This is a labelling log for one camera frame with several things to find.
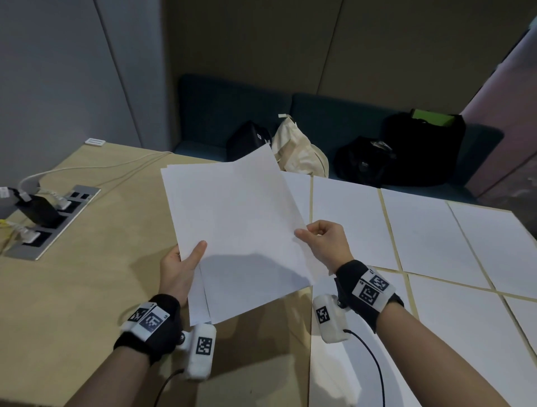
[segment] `forearm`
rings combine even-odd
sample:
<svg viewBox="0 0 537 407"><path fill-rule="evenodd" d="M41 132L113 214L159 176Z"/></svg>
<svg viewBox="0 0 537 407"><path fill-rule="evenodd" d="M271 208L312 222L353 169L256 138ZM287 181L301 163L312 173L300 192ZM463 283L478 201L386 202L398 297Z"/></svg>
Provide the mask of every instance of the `forearm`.
<svg viewBox="0 0 537 407"><path fill-rule="evenodd" d="M66 407L130 407L148 369L147 355L120 346L71 397Z"/></svg>
<svg viewBox="0 0 537 407"><path fill-rule="evenodd" d="M468 362L397 303L377 334L423 407L509 407Z"/></svg>

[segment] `power adapter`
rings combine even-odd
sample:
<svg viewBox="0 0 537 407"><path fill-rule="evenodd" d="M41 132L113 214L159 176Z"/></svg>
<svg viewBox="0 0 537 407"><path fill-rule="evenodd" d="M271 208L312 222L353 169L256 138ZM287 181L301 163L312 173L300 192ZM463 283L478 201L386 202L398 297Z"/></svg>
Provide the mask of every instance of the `power adapter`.
<svg viewBox="0 0 537 407"><path fill-rule="evenodd" d="M30 198L30 201L19 198L15 206L33 223L44 228L55 229L65 220L65 217L60 215L45 198L37 195L30 195Z"/></svg>

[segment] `teal sofa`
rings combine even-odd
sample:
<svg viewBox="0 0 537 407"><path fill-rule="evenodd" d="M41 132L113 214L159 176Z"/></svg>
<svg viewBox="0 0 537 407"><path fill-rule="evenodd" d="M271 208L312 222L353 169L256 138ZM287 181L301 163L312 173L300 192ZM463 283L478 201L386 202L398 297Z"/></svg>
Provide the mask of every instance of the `teal sofa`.
<svg viewBox="0 0 537 407"><path fill-rule="evenodd" d="M330 178L338 179L332 160L338 148L358 136L379 137L382 120L395 110L323 96L296 93L287 95L253 86L199 75L179 80L179 115L182 141L177 154L226 160L226 141L247 120L274 134L288 113L298 127L318 146L330 162ZM449 182L432 187L387 189L458 202L476 203L464 187L496 145L503 133L495 128L468 124Z"/></svg>

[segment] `table surface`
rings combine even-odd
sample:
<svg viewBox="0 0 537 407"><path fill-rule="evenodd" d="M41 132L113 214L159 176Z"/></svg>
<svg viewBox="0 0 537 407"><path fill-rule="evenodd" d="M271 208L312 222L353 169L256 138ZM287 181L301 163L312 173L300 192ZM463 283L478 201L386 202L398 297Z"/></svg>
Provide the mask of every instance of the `table surface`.
<svg viewBox="0 0 537 407"><path fill-rule="evenodd" d="M113 165L148 153L82 146L58 168ZM41 180L60 193L76 184L102 191L40 260L0 256L0 399L63 405L108 356L122 321L157 292L158 262L176 243L160 168L208 162L162 153ZM188 321L188 309L182 317ZM218 324L212 377L173 381L160 405L307 406L310 327L311 288ZM176 357L151 368L136 406L153 404Z"/></svg>

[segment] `wrist tracker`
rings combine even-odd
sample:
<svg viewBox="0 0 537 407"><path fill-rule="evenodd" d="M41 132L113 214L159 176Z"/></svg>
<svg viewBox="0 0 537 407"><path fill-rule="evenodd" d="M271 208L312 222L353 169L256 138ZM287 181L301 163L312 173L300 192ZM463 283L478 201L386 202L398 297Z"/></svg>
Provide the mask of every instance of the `wrist tracker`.
<svg viewBox="0 0 537 407"><path fill-rule="evenodd" d="M340 308L350 307L376 333L376 320L389 302L404 303L395 294L395 287L374 268L352 260L336 271L335 278Z"/></svg>
<svg viewBox="0 0 537 407"><path fill-rule="evenodd" d="M149 356L150 364L173 352L181 339L183 326L179 301L168 294L157 294L140 304L121 326L123 332L114 349L127 346Z"/></svg>

